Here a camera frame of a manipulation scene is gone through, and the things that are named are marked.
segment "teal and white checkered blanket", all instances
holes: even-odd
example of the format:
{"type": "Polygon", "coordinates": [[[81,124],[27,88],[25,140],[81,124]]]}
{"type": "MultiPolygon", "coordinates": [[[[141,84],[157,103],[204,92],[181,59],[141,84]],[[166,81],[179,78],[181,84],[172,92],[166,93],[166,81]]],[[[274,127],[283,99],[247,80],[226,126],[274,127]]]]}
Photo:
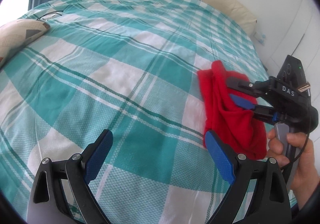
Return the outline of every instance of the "teal and white checkered blanket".
{"type": "Polygon", "coordinates": [[[196,72],[222,60],[266,80],[250,38],[200,0],[54,0],[23,18],[54,10],[63,16],[51,30],[0,72],[5,196],[26,217],[41,159],[68,159],[110,129],[113,147],[90,188],[112,223],[205,223],[228,183],[202,145],[196,72]]]}

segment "folded red fabric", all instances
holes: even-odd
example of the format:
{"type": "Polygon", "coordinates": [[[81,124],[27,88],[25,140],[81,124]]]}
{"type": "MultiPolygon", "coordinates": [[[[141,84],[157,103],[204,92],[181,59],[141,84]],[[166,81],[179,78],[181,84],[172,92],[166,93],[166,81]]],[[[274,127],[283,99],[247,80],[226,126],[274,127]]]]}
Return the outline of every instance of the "folded red fabric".
{"type": "Polygon", "coordinates": [[[243,153],[254,160],[262,159],[267,153],[264,123],[254,119],[251,110],[243,110],[236,106],[229,94],[240,96],[254,104],[257,103],[257,100],[228,88],[226,85],[228,77],[248,81],[244,74],[226,71],[220,60],[214,61],[210,70],[198,71],[200,91],[207,116],[204,133],[212,129],[236,153],[243,153]]]}

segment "screw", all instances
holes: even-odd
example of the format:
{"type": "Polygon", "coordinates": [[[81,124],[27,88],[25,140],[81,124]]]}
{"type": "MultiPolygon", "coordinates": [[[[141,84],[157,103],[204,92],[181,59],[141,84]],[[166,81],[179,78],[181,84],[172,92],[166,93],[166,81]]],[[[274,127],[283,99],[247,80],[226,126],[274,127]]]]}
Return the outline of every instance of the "screw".
{"type": "Polygon", "coordinates": [[[242,153],[239,153],[239,154],[238,154],[238,158],[239,158],[240,160],[245,160],[245,159],[247,159],[247,157],[246,157],[244,154],[242,154],[242,153]]]}
{"type": "Polygon", "coordinates": [[[72,156],[72,159],[73,159],[73,160],[79,160],[80,157],[81,157],[81,154],[75,153],[75,154],[72,156]]]}
{"type": "Polygon", "coordinates": [[[270,163],[275,164],[277,162],[277,160],[273,157],[269,158],[270,163]]]}
{"type": "Polygon", "coordinates": [[[47,164],[48,162],[49,162],[49,158],[44,158],[41,162],[43,163],[43,164],[47,164]]]}

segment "finger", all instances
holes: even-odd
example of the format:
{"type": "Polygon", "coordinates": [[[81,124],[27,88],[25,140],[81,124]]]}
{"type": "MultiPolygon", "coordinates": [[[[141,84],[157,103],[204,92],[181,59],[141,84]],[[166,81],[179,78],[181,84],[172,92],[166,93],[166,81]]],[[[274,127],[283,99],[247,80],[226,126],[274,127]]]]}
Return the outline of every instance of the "finger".
{"type": "Polygon", "coordinates": [[[275,154],[273,151],[269,150],[267,152],[267,157],[270,158],[270,157],[273,157],[277,160],[278,164],[280,167],[283,167],[285,165],[287,165],[290,161],[287,157],[285,157],[284,155],[278,155],[278,154],[275,154]]]}
{"type": "MultiPolygon", "coordinates": [[[[304,133],[297,133],[297,134],[288,133],[287,134],[288,143],[295,147],[299,147],[300,149],[302,149],[302,147],[304,146],[306,138],[307,136],[304,133]]],[[[313,151],[313,142],[310,139],[308,140],[304,151],[305,152],[313,151]]]]}
{"type": "Polygon", "coordinates": [[[274,128],[272,128],[272,129],[268,132],[267,137],[268,137],[268,139],[273,139],[273,138],[276,137],[276,131],[275,131],[274,128]]]}
{"type": "Polygon", "coordinates": [[[269,148],[271,151],[273,151],[275,154],[282,154],[283,152],[283,144],[279,141],[277,138],[273,138],[269,141],[269,148]]]}

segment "bed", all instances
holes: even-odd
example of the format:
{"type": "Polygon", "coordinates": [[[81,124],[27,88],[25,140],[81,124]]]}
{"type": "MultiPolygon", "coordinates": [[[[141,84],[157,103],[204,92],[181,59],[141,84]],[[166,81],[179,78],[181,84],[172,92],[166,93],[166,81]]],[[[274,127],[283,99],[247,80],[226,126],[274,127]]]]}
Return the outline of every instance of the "bed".
{"type": "Polygon", "coordinates": [[[41,160],[68,159],[110,129],[114,144],[90,189],[112,223],[205,223],[229,185],[203,147],[196,72],[221,60],[266,80],[247,33],[201,0],[53,0],[23,18],[52,11],[63,15],[0,71],[5,196],[25,218],[41,160]]]}

